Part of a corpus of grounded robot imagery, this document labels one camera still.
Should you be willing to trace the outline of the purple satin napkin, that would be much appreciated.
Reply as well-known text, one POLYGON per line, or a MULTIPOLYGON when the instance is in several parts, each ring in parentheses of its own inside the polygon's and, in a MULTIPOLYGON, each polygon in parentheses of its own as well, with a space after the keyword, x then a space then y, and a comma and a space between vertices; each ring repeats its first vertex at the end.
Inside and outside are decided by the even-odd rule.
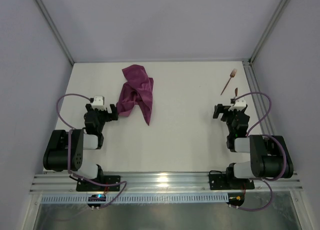
POLYGON ((122 69, 126 79, 116 104, 119 116, 128 117, 138 105, 147 125, 150 124, 153 109, 154 80, 141 65, 131 65, 122 69))

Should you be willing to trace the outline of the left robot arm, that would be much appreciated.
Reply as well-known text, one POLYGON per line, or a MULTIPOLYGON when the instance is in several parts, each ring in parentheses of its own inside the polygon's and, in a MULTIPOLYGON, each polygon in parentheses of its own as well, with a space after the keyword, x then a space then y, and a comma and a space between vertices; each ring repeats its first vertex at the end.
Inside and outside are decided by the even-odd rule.
POLYGON ((104 126, 107 122, 118 120, 117 108, 111 104, 111 112, 108 112, 93 104, 86 104, 85 107, 87 112, 84 114, 84 128, 52 132, 43 156, 43 167, 55 172, 66 170, 78 179, 105 186, 101 166, 85 160, 84 151, 102 148, 104 126))

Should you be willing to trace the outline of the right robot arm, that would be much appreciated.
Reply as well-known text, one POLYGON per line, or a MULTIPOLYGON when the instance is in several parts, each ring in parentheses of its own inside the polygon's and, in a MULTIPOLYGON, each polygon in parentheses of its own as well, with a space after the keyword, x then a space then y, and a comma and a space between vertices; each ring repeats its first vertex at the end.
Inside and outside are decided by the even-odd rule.
POLYGON ((226 169, 226 175, 231 179, 250 180, 260 178, 278 180, 291 178, 294 166, 282 136, 250 135, 247 130, 250 117, 245 113, 246 107, 236 108, 217 104, 214 107, 213 118, 220 115, 226 123, 228 136, 227 148, 234 153, 246 153, 249 161, 232 163, 226 169))

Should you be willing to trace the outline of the right controller board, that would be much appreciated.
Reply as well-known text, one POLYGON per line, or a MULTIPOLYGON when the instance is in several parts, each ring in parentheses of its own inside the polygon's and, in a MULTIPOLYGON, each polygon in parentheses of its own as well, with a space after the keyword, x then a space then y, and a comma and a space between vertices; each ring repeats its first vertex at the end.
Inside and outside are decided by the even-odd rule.
POLYGON ((229 195, 227 204, 234 207, 240 207, 243 205, 245 197, 243 195, 229 195))

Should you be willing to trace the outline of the controller board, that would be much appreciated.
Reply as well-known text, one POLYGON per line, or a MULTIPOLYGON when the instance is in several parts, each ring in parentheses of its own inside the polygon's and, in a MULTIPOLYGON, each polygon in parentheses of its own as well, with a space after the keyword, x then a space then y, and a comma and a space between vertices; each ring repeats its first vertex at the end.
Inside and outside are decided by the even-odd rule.
POLYGON ((229 195, 227 204, 234 207, 240 207, 243 205, 245 197, 243 195, 229 195))
POLYGON ((87 200, 90 208, 100 208, 106 203, 106 196, 104 194, 93 194, 87 200))

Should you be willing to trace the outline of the left controller board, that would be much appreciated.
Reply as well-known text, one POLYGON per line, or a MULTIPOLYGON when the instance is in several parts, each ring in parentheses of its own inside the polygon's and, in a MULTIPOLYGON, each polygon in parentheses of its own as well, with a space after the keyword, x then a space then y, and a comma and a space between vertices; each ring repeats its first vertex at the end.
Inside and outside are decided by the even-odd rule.
POLYGON ((93 194, 87 200, 90 208, 100 208, 106 203, 106 196, 104 194, 93 194))

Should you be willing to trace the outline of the right side aluminium rail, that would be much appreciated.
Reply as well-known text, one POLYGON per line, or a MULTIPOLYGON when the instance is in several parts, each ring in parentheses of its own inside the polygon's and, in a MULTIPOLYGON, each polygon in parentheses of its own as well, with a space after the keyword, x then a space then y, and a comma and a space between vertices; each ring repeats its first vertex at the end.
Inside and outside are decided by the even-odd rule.
MULTIPOLYGON (((253 65, 250 65, 249 61, 243 61, 242 62, 243 69, 245 72, 245 76, 248 82, 249 90, 251 92, 263 92, 261 89, 257 76, 254 71, 253 65)), ((267 110, 269 109, 269 101, 268 98, 261 94, 253 94, 252 96, 253 104, 255 107, 255 112, 257 114, 258 120, 254 120, 253 123, 250 124, 250 127, 256 123, 257 121, 261 120, 262 117, 265 115, 267 110)), ((276 133, 275 127, 273 125, 272 119, 271 119, 271 112, 268 114, 268 116, 262 120, 259 125, 257 125, 251 132, 251 134, 266 134, 266 135, 278 135, 276 133)))

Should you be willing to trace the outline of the aluminium rail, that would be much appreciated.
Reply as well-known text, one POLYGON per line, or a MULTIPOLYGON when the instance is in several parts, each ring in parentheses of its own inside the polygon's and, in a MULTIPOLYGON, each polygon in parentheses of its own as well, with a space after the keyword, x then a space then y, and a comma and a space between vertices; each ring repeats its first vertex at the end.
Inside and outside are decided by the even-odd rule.
MULTIPOLYGON (((250 180, 241 187, 230 189, 209 179, 207 172, 105 172, 108 178, 115 176, 115 182, 125 181, 125 193, 191 193, 191 192, 260 192, 301 191, 302 183, 297 174, 289 179, 266 183, 250 180)), ((65 172, 45 172, 34 176, 30 193, 75 193, 77 182, 65 172)))
MULTIPOLYGON (((245 76, 248 82, 249 90, 251 92, 263 92, 261 89, 257 76, 254 71, 253 65, 250 65, 249 61, 243 61, 242 62, 243 69, 245 72, 245 76)), ((250 124, 250 127, 256 123, 257 121, 261 120, 262 117, 265 115, 267 110, 269 109, 269 101, 268 98, 261 94, 253 94, 252 96, 253 104, 255 107, 255 112, 257 114, 258 120, 254 120, 253 123, 250 124)), ((273 125, 272 119, 271 119, 271 112, 268 114, 268 116, 262 120, 259 125, 257 125, 251 132, 251 134, 266 134, 266 135, 278 135, 276 133, 275 127, 273 125)))

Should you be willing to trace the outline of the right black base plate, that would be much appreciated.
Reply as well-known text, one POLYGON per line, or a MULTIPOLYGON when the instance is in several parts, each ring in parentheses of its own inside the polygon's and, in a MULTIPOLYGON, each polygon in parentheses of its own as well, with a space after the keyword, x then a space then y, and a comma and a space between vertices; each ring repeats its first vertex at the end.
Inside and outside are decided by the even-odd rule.
POLYGON ((210 190, 252 190, 255 188, 254 182, 249 179, 235 178, 232 174, 220 171, 210 171, 208 182, 210 190))

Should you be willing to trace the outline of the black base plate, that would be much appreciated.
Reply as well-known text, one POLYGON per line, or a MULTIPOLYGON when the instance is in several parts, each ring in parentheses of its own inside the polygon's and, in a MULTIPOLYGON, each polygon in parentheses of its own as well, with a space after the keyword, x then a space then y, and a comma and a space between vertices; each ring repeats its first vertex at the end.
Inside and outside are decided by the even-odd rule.
POLYGON ((95 178, 91 181, 99 183, 99 185, 93 184, 87 180, 78 179, 76 186, 77 192, 87 192, 87 191, 114 191, 118 192, 120 190, 120 175, 104 175, 101 178, 95 178))
POLYGON ((255 188, 254 182, 249 179, 235 178, 232 174, 220 171, 210 171, 208 182, 210 190, 252 190, 255 188))

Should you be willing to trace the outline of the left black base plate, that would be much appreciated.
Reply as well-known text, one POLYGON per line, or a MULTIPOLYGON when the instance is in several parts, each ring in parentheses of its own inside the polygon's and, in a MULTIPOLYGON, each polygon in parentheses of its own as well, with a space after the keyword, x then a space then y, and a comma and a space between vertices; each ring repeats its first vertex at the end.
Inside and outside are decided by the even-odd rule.
POLYGON ((87 192, 87 191, 114 191, 118 192, 120 190, 120 175, 104 175, 101 178, 95 178, 91 181, 99 183, 99 185, 93 184, 87 180, 78 179, 76 186, 77 192, 87 192))

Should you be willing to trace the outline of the aluminium front rail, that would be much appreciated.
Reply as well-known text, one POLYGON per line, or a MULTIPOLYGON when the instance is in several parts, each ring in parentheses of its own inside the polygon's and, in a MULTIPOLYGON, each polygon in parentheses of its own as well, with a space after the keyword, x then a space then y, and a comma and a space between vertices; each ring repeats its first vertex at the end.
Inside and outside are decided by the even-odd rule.
MULTIPOLYGON (((250 180, 241 187, 230 189, 209 179, 207 172, 105 172, 108 178, 115 176, 115 182, 125 181, 125 193, 191 193, 191 192, 260 192, 301 191, 302 183, 297 174, 289 179, 266 183, 250 180)), ((65 172, 45 172, 34 176, 30 193, 75 193, 77 182, 65 172)))

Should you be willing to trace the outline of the right aluminium frame post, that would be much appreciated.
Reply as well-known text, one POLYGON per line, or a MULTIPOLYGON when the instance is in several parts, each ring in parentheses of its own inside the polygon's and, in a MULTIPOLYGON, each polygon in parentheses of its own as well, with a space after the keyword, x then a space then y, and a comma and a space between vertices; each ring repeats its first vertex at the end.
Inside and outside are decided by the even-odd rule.
POLYGON ((280 0, 249 59, 253 65, 291 0, 280 0))

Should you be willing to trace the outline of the aluminium frame post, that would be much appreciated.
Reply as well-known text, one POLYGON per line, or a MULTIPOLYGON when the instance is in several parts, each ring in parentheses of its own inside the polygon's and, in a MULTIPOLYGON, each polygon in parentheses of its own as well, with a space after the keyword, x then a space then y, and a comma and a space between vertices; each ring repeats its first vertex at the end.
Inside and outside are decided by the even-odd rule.
POLYGON ((67 47, 67 45, 65 44, 65 41, 63 40, 56 24, 54 23, 48 9, 46 8, 43 0, 33 0, 36 7, 38 8, 38 10, 40 11, 41 15, 43 16, 46 24, 48 25, 51 33, 53 34, 55 40, 57 41, 59 47, 61 48, 63 54, 65 55, 65 57, 68 59, 68 62, 70 63, 71 66, 73 66, 75 64, 75 61, 67 47))
POLYGON ((253 65, 291 0, 280 0, 249 59, 253 65))

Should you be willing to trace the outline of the left aluminium frame post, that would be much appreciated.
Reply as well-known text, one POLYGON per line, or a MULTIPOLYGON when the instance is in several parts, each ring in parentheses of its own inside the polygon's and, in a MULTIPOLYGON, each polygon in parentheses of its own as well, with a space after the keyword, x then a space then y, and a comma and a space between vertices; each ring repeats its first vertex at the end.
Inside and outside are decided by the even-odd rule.
POLYGON ((63 54, 65 55, 65 57, 68 59, 68 62, 70 63, 71 66, 73 66, 75 64, 75 61, 67 47, 67 45, 65 44, 65 41, 63 40, 56 24, 54 23, 48 9, 46 8, 43 0, 33 0, 36 7, 38 8, 38 10, 40 11, 41 15, 43 16, 46 24, 48 25, 51 33, 53 34, 55 40, 57 41, 59 47, 61 48, 63 54))

